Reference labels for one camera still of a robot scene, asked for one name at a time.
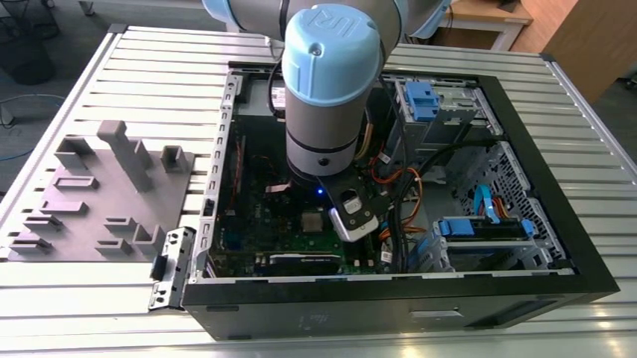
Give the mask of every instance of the label sticker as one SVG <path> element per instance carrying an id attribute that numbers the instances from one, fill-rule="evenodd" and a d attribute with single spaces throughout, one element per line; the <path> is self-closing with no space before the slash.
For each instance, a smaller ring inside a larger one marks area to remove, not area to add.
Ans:
<path id="1" fill-rule="evenodd" d="M 381 261 L 384 263 L 392 263 L 392 252 L 388 252 L 388 251 L 381 252 Z"/>
<path id="2" fill-rule="evenodd" d="M 388 164 L 388 163 L 389 163 L 389 160 L 390 160 L 392 158 L 389 157 L 388 154 L 380 153 L 378 159 L 381 160 L 381 162 L 384 162 L 385 164 Z"/>
<path id="3" fill-rule="evenodd" d="M 271 103 L 274 104 L 278 110 L 286 109 L 286 88 L 285 87 L 271 88 Z"/>

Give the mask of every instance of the gray carpet floor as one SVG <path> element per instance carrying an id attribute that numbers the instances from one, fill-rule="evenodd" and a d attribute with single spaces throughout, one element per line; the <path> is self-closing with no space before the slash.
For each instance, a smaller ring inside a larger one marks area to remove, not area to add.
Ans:
<path id="1" fill-rule="evenodd" d="M 0 98 L 28 93 L 67 96 L 76 79 L 100 44 L 111 23 L 135 24 L 162 28 L 223 31 L 225 25 L 210 18 L 203 10 L 170 7 L 140 7 L 122 4 L 96 4 L 96 15 L 87 17 L 75 1 L 58 1 L 54 16 L 60 35 L 46 41 L 56 65 L 56 77 L 36 86 L 16 85 L 0 71 Z M 58 109 L 52 99 L 28 98 L 7 105 L 16 116 L 18 125 L 0 128 L 0 158 L 27 152 L 38 144 Z M 616 83 L 593 105 L 629 155 L 637 158 L 637 92 Z M 0 161 L 0 192 L 14 183 L 28 156 Z"/>

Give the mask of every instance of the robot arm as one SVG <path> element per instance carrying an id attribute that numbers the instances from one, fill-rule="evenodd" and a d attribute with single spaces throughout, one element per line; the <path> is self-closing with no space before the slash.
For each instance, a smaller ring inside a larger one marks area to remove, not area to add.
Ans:
<path id="1" fill-rule="evenodd" d="M 430 37 L 452 0 L 203 0 L 215 19 L 283 40 L 287 159 L 306 175 L 351 164 L 363 109 L 405 33 Z"/>

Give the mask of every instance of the slotted metal surface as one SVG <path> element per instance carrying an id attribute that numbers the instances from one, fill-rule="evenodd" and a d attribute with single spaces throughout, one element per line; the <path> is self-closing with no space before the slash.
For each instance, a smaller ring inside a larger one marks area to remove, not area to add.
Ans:
<path id="1" fill-rule="evenodd" d="M 271 63 L 263 38 L 136 27 L 108 34 L 0 204 L 3 245 L 40 203 L 38 190 L 59 164 L 51 148 L 66 134 L 104 147 L 95 136 L 104 119 L 126 120 L 128 135 L 144 138 L 148 150 L 181 145 L 197 154 L 182 224 L 198 226 L 230 60 Z M 570 357 L 577 352 L 580 357 L 635 357 L 635 164 L 558 67 L 533 54 L 401 45 L 388 68 L 500 78 L 620 293 L 509 330 L 215 343 L 189 315 L 147 314 L 150 264 L 0 263 L 0 352 L 107 351 L 110 357 L 254 357 L 255 351 L 261 357 Z"/>

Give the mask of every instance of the black computer case frame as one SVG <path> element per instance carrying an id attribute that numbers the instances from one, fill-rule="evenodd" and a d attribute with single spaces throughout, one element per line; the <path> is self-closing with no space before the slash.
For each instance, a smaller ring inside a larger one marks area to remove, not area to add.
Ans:
<path id="1" fill-rule="evenodd" d="M 620 291 L 498 79 L 448 73 L 444 76 L 477 81 L 482 88 L 530 180 L 533 196 L 541 201 L 569 256 L 557 264 L 573 267 L 577 274 L 187 283 L 182 306 L 215 339 L 502 328 L 566 304 L 583 304 Z"/>

